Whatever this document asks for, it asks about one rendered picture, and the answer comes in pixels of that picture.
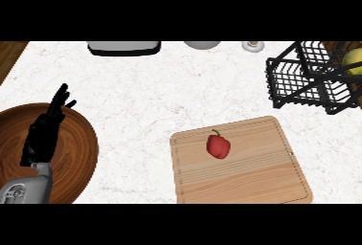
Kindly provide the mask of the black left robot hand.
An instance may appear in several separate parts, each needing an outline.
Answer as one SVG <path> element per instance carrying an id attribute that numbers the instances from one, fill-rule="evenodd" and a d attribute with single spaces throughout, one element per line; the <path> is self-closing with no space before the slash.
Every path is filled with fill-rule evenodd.
<path id="1" fill-rule="evenodd" d="M 66 103 L 67 98 L 67 84 L 63 83 L 52 95 L 47 112 L 29 125 L 18 161 L 21 167 L 29 167 L 33 163 L 47 163 L 51 159 L 58 125 L 64 119 L 61 107 L 70 108 L 76 104 L 75 100 Z"/>

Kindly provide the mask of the pale wooden cutting board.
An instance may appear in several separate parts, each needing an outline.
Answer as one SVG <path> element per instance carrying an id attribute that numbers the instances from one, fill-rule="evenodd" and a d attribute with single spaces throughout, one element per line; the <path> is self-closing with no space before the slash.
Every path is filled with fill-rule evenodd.
<path id="1" fill-rule="evenodd" d="M 224 159 L 206 151 L 214 129 L 230 142 Z M 180 203 L 311 202 L 311 189 L 274 117 L 177 132 L 169 146 Z"/>

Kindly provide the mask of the round brown wooden bowl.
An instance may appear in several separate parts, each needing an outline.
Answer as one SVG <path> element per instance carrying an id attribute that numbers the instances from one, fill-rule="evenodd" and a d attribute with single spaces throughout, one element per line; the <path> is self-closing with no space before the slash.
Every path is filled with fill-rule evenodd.
<path id="1" fill-rule="evenodd" d="M 18 160 L 29 124 L 47 109 L 45 103 L 27 103 L 0 112 L 0 188 L 10 180 L 36 175 L 33 168 L 18 165 Z M 66 107 L 61 113 L 64 119 L 50 162 L 48 201 L 52 204 L 70 204 L 79 197 L 95 169 L 98 152 L 95 133 L 84 116 Z"/>

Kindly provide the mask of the brown wooden panel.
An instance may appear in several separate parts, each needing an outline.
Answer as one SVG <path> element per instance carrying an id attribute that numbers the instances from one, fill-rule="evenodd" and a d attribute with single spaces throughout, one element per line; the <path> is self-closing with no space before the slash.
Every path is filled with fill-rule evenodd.
<path id="1" fill-rule="evenodd" d="M 0 41 L 0 84 L 11 71 L 26 45 L 26 41 Z"/>

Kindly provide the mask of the grey and black appliance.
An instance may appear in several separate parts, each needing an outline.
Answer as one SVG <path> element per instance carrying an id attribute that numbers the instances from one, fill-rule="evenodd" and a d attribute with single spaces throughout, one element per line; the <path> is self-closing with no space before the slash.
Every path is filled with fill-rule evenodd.
<path id="1" fill-rule="evenodd" d="M 160 49 L 159 41 L 86 41 L 94 56 L 149 56 Z"/>

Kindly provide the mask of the red bell pepper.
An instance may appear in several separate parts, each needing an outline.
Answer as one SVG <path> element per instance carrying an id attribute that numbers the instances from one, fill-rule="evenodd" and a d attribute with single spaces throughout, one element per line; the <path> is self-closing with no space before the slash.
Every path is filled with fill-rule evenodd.
<path id="1" fill-rule="evenodd" d="M 230 151 L 230 142 L 219 136 L 215 129 L 206 140 L 206 151 L 216 159 L 224 159 Z"/>

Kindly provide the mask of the grey round bowl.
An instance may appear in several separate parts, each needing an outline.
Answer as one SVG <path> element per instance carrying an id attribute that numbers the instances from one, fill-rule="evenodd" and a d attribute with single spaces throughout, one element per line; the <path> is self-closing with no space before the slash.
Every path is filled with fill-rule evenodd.
<path id="1" fill-rule="evenodd" d="M 194 50 L 208 50 L 218 45 L 218 41 L 184 41 L 184 44 Z"/>

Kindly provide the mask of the small white round jar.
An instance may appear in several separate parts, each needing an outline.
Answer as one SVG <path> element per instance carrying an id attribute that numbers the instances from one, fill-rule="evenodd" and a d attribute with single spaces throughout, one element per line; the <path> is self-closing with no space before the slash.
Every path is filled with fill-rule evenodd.
<path id="1" fill-rule="evenodd" d="M 250 53 L 258 53 L 264 49 L 264 42 L 262 41 L 243 41 L 242 48 Z"/>

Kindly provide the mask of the yellow-green round fruit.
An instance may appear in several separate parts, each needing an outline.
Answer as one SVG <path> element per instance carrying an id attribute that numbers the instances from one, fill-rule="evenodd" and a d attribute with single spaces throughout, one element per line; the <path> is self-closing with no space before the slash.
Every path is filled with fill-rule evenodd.
<path id="1" fill-rule="evenodd" d="M 342 65 L 347 66 L 348 64 L 357 63 L 358 61 L 362 61 L 362 48 L 355 48 L 345 53 L 342 58 Z M 352 76 L 362 75 L 362 66 L 348 69 L 347 73 Z"/>

